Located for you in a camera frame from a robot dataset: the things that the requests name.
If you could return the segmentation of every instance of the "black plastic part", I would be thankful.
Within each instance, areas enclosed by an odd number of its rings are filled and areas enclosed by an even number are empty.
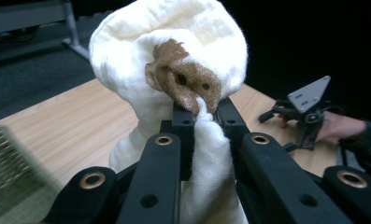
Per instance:
[[[106,167],[91,167],[72,177],[41,222],[113,223],[119,212],[118,200],[115,172]]]
[[[235,167],[235,174],[237,174],[237,149],[241,146],[244,134],[249,133],[250,130],[229,97],[222,99],[218,104],[216,119],[225,132],[225,136],[231,140],[233,164]]]
[[[354,223],[371,223],[371,176],[348,166],[325,170],[321,185]]]
[[[127,191],[130,188],[130,183],[132,182],[133,175],[136,172],[137,164],[138,162],[117,173],[117,187],[120,193],[120,198],[118,200],[119,211],[126,199]]]
[[[173,105],[173,119],[163,120],[160,133],[173,133],[181,140],[181,180],[192,175],[192,154],[194,146],[193,113],[179,105]]]
[[[274,116],[275,116],[275,112],[273,110],[269,110],[263,113],[262,115],[260,115],[260,117],[258,117],[258,120],[260,121],[260,123],[264,123],[265,121],[272,119]]]
[[[116,223],[179,222],[180,146],[172,133],[148,140]]]
[[[351,223],[271,136],[248,133],[239,150],[250,173],[239,173],[236,190],[250,223]]]
[[[294,143],[287,143],[283,147],[287,152],[292,152],[298,148],[298,146]]]

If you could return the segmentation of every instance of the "white towel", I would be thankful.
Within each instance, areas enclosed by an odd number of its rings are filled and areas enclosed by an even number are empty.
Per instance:
[[[138,118],[136,128],[112,150],[110,168],[120,172],[139,160],[147,140],[159,132],[161,121],[172,119],[174,101],[199,115],[196,126],[201,125],[195,127],[201,134],[195,135],[194,174],[181,197],[183,206],[194,203],[197,207],[181,207],[181,221],[220,223],[224,219],[215,217],[244,216],[238,211],[232,163],[224,156],[230,154],[229,144],[223,143],[228,140],[212,120],[200,119],[211,116],[220,99],[238,91],[246,75],[245,38],[222,4],[215,0],[135,1],[101,22],[89,50],[96,77],[129,102]],[[205,141],[214,144],[198,144]],[[212,153],[215,147],[226,154]],[[197,155],[226,162],[216,169]],[[195,202],[200,194],[214,195],[213,202],[221,202],[220,209]],[[199,216],[198,211],[206,213]]]

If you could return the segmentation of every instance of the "table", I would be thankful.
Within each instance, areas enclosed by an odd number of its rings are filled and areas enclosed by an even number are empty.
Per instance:
[[[280,129],[278,119],[260,123],[258,117],[275,101],[244,84],[231,100],[251,132],[273,136],[281,145],[295,142],[291,128]],[[63,187],[77,172],[92,166],[108,167],[108,155],[119,139],[137,125],[133,108],[97,79],[0,120],[32,157]],[[322,176],[336,164],[334,139],[316,144],[313,151],[296,149],[291,156],[305,170]]]

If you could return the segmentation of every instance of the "black bracket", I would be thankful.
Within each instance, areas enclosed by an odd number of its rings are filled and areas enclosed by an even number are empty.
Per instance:
[[[324,111],[334,110],[336,113],[344,114],[344,109],[334,105],[330,101],[319,102],[312,106],[308,111],[300,113],[290,101],[276,100],[271,110],[263,113],[258,120],[263,123],[272,119],[275,114],[280,114],[287,120],[297,120],[300,133],[295,144],[288,145],[288,152],[297,149],[314,150],[315,140],[324,122]]]
[[[177,106],[173,112],[140,161],[118,174],[106,167],[79,172],[42,222],[179,223],[181,181],[192,174],[193,148],[184,146],[193,145],[193,116]],[[275,138],[250,133],[229,98],[216,121],[231,140],[236,191],[250,223],[371,223],[368,174],[342,166],[323,177],[303,170]]]

